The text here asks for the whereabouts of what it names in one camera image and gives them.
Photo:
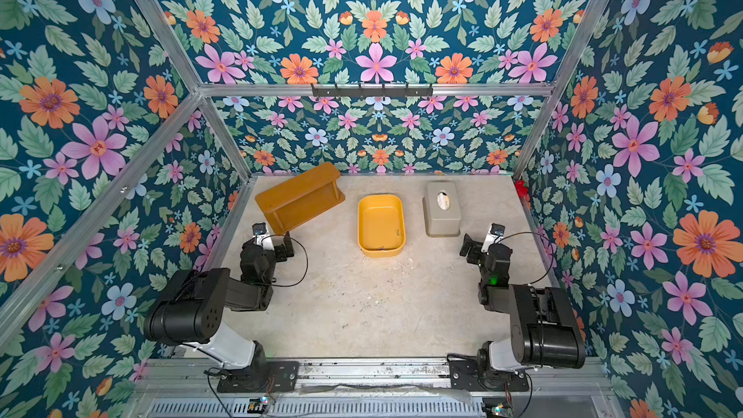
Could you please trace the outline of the yellow plastic storage box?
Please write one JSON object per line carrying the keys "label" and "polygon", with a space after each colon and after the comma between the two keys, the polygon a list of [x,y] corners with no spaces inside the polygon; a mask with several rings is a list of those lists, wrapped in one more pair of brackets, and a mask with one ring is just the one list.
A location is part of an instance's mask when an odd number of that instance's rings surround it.
{"label": "yellow plastic storage box", "polygon": [[400,255],[406,245],[404,205],[396,195],[367,195],[358,204],[357,241],[366,257]]}

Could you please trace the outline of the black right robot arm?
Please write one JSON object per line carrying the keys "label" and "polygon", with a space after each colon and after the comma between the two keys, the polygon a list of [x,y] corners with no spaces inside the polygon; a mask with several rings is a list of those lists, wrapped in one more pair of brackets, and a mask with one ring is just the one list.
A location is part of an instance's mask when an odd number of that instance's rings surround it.
{"label": "black right robot arm", "polygon": [[475,361],[480,373],[516,373],[527,368],[580,369],[584,338],[569,297],[562,288],[510,282],[513,250],[502,235],[484,242],[462,238],[460,256],[480,274],[479,304],[488,312],[507,315],[509,337],[485,342]]}

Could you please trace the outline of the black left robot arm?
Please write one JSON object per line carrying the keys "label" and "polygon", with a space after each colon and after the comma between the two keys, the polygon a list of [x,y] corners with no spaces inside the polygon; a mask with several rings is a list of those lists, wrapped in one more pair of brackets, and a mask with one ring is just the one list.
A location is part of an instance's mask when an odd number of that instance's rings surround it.
{"label": "black left robot arm", "polygon": [[275,280],[276,266],[295,256],[297,244],[289,233],[254,236],[243,245],[238,279],[227,268],[177,271],[145,317],[145,337],[191,348],[227,371],[264,370],[263,346],[229,327],[224,311],[266,311],[274,290],[282,287]]}

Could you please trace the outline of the grey tissue box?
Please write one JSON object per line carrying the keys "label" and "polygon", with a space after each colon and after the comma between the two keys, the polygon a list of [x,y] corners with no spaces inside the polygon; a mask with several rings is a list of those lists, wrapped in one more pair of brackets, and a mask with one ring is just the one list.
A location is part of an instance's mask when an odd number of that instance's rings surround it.
{"label": "grey tissue box", "polygon": [[461,233],[462,210],[453,182],[427,184],[423,197],[426,233],[429,237],[457,237]]}

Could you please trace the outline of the orange wooden shelf stand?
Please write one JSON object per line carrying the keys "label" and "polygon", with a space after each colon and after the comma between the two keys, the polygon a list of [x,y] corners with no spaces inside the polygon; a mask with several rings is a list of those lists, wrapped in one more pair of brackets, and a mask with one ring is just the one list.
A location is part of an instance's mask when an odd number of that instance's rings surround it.
{"label": "orange wooden shelf stand", "polygon": [[341,176],[324,163],[258,194],[255,202],[274,234],[283,235],[344,202]]}

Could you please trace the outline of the white perforated vent strip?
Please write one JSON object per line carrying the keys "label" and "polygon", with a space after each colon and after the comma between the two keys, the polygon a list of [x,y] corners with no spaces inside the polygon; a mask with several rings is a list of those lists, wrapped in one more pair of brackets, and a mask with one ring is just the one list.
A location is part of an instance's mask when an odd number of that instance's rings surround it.
{"label": "white perforated vent strip", "polygon": [[154,401],[148,417],[484,417],[478,400],[439,397],[258,398]]}

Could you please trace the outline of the red object at wall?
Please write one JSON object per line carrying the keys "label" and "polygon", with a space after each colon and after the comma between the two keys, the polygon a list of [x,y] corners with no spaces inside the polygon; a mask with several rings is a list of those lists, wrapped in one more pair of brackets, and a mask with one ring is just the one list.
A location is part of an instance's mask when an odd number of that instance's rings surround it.
{"label": "red object at wall", "polygon": [[516,188],[516,192],[520,200],[529,201],[530,191],[528,187],[526,186],[526,182],[524,182],[524,180],[518,180],[515,183],[515,188]]}

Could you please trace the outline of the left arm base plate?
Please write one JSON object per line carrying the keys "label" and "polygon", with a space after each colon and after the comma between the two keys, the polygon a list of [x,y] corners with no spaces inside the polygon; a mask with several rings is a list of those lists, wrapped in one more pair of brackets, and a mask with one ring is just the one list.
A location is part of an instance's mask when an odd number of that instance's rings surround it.
{"label": "left arm base plate", "polygon": [[257,367],[227,370],[219,373],[219,393],[276,393],[291,392],[299,377],[300,364],[296,361],[269,360]]}

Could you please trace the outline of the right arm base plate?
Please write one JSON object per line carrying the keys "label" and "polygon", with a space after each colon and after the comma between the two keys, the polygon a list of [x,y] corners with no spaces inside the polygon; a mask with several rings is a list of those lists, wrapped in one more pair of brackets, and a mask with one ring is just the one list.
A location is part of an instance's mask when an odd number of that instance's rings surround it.
{"label": "right arm base plate", "polygon": [[467,392],[528,392],[529,382],[524,373],[497,371],[487,360],[458,353],[446,356],[453,389]]}

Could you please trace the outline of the black wall hook rail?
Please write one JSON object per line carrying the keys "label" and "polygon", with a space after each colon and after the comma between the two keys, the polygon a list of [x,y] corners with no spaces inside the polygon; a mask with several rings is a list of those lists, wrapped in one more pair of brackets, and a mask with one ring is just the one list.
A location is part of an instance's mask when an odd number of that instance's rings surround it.
{"label": "black wall hook rail", "polygon": [[367,97],[389,97],[394,98],[420,98],[431,97],[435,94],[432,84],[321,84],[311,85],[313,97],[335,97],[335,98],[367,98]]}

